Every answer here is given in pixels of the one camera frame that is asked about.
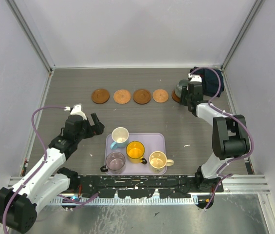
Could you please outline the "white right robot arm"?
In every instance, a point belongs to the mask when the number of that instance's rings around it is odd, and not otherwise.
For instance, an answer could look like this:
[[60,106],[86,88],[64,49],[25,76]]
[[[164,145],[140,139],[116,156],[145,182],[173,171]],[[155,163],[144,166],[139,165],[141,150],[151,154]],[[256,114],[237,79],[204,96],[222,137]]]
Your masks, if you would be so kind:
[[180,104],[212,126],[212,154],[194,177],[197,190],[206,192],[224,177],[221,173],[232,161],[250,152],[245,117],[222,111],[205,100],[202,84],[197,81],[182,87]]

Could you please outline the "woven rattan coaster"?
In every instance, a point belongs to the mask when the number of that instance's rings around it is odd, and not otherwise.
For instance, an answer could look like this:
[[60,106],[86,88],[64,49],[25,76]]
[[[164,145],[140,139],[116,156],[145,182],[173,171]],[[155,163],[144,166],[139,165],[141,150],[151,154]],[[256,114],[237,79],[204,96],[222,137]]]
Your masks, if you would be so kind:
[[126,89],[120,89],[114,93],[113,99],[118,104],[126,104],[131,99],[131,93]]
[[152,97],[157,103],[164,103],[168,101],[169,94],[164,89],[157,89],[152,93]]

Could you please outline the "brown wooden coaster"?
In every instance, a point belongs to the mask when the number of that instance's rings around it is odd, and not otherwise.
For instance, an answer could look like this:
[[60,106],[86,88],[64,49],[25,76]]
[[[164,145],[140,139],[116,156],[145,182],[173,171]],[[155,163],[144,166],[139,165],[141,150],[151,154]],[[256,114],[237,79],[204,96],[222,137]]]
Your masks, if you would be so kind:
[[91,95],[92,101],[96,104],[104,104],[110,98],[110,93],[108,90],[100,88],[93,91]]
[[150,102],[151,94],[147,89],[138,89],[133,93],[133,100],[140,105],[144,105]]
[[172,91],[172,99],[173,99],[175,102],[177,102],[178,104],[181,103],[181,98],[178,97],[178,96],[176,95],[176,93],[175,93],[174,90]]

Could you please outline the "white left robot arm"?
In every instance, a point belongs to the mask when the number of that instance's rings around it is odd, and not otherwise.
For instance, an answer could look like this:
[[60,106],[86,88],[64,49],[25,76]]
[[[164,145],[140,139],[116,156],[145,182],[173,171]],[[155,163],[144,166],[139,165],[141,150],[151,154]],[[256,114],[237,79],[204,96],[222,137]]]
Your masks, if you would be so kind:
[[77,172],[62,164],[87,138],[101,135],[105,126],[95,113],[91,125],[83,112],[68,116],[60,134],[49,144],[38,163],[10,189],[0,189],[0,223],[26,233],[35,223],[38,213],[57,195],[74,193],[79,187]]

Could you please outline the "grey green ceramic mug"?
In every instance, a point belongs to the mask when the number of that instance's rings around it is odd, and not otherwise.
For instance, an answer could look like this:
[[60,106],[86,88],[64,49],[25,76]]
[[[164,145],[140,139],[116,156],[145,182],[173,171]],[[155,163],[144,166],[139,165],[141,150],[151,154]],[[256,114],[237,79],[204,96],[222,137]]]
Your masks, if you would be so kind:
[[189,80],[187,80],[187,79],[182,79],[177,83],[177,85],[174,88],[174,93],[178,98],[181,98],[182,89],[183,89],[184,86],[187,87],[188,83],[189,83]]

